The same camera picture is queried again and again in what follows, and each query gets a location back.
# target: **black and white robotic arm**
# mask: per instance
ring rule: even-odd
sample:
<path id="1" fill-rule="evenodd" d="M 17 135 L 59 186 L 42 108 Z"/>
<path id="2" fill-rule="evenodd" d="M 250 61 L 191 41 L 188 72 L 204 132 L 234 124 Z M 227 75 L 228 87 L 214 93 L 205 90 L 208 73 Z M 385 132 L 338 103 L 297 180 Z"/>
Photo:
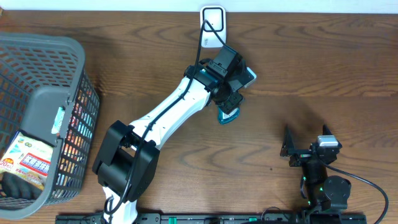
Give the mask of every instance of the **black and white robotic arm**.
<path id="1" fill-rule="evenodd" d="M 152 181 L 166 140 L 211 100 L 222 113 L 234 113 L 243 102 L 238 90 L 255 79 L 242 56 L 224 45 L 214 60 L 204 59 L 189 66 L 177 89 L 147 115 L 129 125 L 115 122 L 93 166 L 107 198 L 103 218 L 132 223 L 137 217 L 136 200 Z M 132 157 L 122 147 L 131 147 L 136 154 Z"/>

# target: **white wall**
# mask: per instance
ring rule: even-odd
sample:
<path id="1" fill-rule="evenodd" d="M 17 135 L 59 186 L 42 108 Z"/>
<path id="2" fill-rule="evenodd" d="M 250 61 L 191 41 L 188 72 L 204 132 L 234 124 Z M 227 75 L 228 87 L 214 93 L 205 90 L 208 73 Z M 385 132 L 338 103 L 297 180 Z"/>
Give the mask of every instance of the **white wall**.
<path id="1" fill-rule="evenodd" d="M 0 0 L 4 9 L 184 11 L 221 5 L 229 12 L 398 13 L 398 0 Z"/>

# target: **gray plastic basket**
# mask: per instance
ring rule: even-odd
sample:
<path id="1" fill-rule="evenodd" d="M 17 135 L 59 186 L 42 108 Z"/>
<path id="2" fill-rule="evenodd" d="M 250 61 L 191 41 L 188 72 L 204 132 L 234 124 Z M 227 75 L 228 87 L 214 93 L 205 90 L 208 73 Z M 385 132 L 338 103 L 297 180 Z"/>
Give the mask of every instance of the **gray plastic basket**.
<path id="1" fill-rule="evenodd" d="M 24 218 L 80 192 L 100 105 L 84 64 L 73 39 L 0 32 L 0 157 L 19 129 L 54 147 L 40 196 L 0 196 L 0 218 Z M 59 107 L 58 135 L 51 129 Z"/>

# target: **food packet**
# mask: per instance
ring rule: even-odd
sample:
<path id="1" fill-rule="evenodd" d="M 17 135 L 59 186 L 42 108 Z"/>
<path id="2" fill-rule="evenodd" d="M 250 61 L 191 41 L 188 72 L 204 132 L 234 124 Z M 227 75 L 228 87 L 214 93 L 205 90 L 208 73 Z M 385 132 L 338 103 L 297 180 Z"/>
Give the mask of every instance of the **food packet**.
<path id="1" fill-rule="evenodd" d="M 53 148 L 18 132 L 0 160 L 0 174 L 9 172 L 44 189 Z"/>

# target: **wood grain surface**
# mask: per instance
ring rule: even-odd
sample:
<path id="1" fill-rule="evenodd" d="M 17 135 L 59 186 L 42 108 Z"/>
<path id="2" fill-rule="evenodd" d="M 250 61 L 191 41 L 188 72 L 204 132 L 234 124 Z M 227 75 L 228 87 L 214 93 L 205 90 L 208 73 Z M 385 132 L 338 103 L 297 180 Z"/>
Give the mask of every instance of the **wood grain surface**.
<path id="1" fill-rule="evenodd" d="M 227 43 L 258 76 L 241 91 L 241 115 L 222 126 L 212 105 L 188 119 L 162 149 L 138 206 L 164 213 L 299 208 L 307 202 L 301 170 L 279 157 L 284 126 L 307 147 L 326 123 L 343 145 L 333 165 L 379 184 L 390 198 L 383 223 L 398 223 L 398 16 L 229 13 L 227 26 Z M 79 41 L 101 97 L 81 194 L 18 222 L 53 223 L 58 214 L 103 209 L 91 167 L 107 128 L 140 118 L 176 88 L 194 63 L 199 30 L 198 13 L 4 11 L 0 31 Z M 202 49 L 202 58 L 217 51 Z M 382 195 L 348 179 L 348 211 L 374 223 Z"/>

